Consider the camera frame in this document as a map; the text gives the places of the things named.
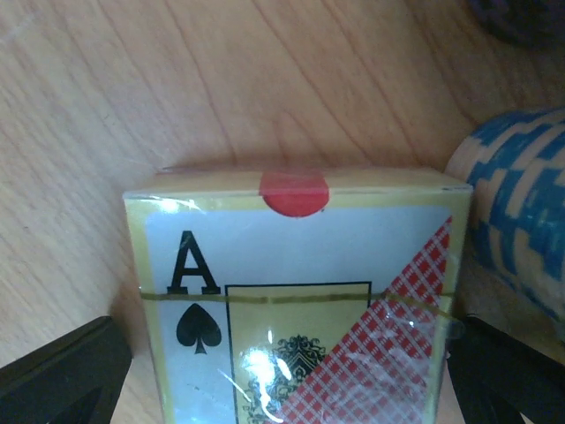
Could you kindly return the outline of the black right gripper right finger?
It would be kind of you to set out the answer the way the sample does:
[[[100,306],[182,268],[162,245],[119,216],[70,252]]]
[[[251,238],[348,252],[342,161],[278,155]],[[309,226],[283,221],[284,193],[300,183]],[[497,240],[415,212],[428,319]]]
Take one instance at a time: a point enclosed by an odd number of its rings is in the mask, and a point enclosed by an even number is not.
[[[466,423],[564,422],[564,366],[475,316],[449,349]]]

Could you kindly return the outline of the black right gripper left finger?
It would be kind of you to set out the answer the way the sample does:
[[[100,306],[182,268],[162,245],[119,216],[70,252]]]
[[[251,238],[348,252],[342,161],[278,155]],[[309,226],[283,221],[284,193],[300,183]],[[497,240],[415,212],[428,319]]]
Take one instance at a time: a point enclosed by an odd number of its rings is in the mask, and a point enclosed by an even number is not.
[[[109,423],[132,351],[98,317],[1,368],[2,423]]]

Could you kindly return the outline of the red playing card deck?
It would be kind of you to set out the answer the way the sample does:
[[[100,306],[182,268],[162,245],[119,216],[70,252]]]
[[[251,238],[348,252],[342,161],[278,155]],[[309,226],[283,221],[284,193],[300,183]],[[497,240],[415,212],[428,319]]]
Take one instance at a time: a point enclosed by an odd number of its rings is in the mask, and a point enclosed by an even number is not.
[[[168,423],[433,423],[471,187],[164,171],[124,195]]]

